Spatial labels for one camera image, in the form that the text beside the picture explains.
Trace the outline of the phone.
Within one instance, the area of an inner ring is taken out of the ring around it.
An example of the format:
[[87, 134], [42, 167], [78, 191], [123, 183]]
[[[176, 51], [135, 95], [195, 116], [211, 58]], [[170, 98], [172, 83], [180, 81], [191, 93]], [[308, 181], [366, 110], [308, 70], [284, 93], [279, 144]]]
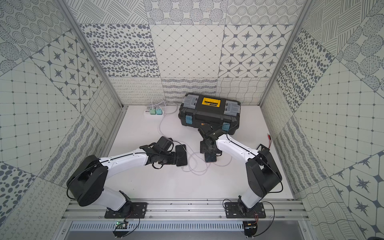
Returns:
[[215, 163], [217, 161], [216, 154], [204, 153], [206, 163]]
[[184, 167], [188, 165], [186, 145], [177, 145], [176, 148], [176, 166]]

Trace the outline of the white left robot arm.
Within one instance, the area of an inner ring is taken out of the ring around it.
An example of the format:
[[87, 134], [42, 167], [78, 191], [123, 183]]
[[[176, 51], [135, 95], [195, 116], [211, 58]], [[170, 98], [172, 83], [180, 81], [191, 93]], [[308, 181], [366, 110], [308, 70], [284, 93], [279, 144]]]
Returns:
[[161, 137], [158, 142], [114, 157], [86, 157], [67, 181], [67, 196], [79, 206], [104, 206], [107, 210], [122, 212], [131, 203], [122, 191], [105, 186], [107, 179], [121, 172], [147, 165], [176, 165], [180, 154], [173, 150], [174, 143]]

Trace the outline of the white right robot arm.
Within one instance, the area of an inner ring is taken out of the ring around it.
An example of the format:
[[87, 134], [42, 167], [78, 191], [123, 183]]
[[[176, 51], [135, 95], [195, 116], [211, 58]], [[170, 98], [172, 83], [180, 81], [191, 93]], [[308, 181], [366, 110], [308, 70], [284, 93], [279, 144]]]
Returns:
[[282, 183], [282, 175], [270, 153], [270, 149], [259, 145], [260, 150], [251, 149], [230, 137], [221, 127], [208, 123], [198, 128], [203, 140], [200, 152], [205, 161], [215, 162], [222, 153], [245, 164], [249, 187], [239, 196], [238, 209], [242, 214], [249, 213], [268, 193]]

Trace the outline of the black yellow toolbox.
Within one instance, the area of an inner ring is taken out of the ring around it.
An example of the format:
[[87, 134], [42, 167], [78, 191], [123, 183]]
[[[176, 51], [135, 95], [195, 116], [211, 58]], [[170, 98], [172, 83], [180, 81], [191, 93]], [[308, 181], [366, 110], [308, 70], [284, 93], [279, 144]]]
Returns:
[[207, 123], [233, 135], [240, 126], [240, 114], [239, 101], [192, 93], [184, 96], [178, 117], [183, 126], [199, 128]]

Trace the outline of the white power strip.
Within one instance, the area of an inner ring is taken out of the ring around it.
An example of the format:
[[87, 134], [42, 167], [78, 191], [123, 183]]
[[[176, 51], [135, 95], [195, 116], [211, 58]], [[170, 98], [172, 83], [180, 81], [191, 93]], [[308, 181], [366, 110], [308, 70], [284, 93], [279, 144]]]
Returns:
[[150, 109], [149, 110], [145, 110], [144, 111], [144, 116], [146, 116], [146, 117], [162, 117], [164, 115], [164, 112], [163, 112], [163, 114], [162, 115], [151, 115], [150, 114]]

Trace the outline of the small black connector board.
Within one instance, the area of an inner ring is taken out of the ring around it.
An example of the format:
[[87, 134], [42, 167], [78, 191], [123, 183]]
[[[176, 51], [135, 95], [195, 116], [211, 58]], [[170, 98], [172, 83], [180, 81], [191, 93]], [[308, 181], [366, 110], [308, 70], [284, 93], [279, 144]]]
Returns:
[[266, 146], [263, 145], [263, 144], [259, 144], [257, 150], [259, 150], [259, 151], [263, 151], [263, 150], [270, 151], [270, 148], [271, 148], [271, 145], [272, 145], [272, 138], [271, 138], [270, 134], [267, 134], [267, 136], [268, 136], [268, 144]]

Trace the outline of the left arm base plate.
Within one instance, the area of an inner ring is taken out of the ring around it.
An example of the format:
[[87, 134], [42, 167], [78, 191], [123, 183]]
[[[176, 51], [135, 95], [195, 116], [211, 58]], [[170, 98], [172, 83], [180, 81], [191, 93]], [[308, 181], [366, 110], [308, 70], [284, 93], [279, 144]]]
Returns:
[[105, 219], [144, 219], [147, 207], [146, 202], [129, 202], [118, 211], [107, 208]]

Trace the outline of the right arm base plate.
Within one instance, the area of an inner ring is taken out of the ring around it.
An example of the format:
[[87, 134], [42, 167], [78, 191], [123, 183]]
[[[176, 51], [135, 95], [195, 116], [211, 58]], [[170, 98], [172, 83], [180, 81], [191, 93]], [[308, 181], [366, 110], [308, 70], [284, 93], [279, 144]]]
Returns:
[[248, 209], [242, 203], [224, 202], [227, 219], [265, 219], [266, 213], [262, 203]]

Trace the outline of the aluminium mounting rail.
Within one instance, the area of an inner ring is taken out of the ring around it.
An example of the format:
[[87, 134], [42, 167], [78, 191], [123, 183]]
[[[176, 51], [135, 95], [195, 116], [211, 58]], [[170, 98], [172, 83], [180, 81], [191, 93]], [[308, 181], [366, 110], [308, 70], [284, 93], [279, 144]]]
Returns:
[[[136, 207], [135, 213], [128, 213], [119, 217], [112, 214], [114, 221], [124, 217], [137, 218], [144, 215], [143, 221], [226, 221], [225, 203], [222, 199], [133, 199], [133, 203], [147, 203], [147, 207]], [[309, 217], [301, 201], [283, 199], [262, 200], [263, 219], [276, 221], [308, 221]], [[81, 207], [76, 201], [71, 201], [65, 210], [62, 221], [106, 221], [107, 208], [90, 205]]]

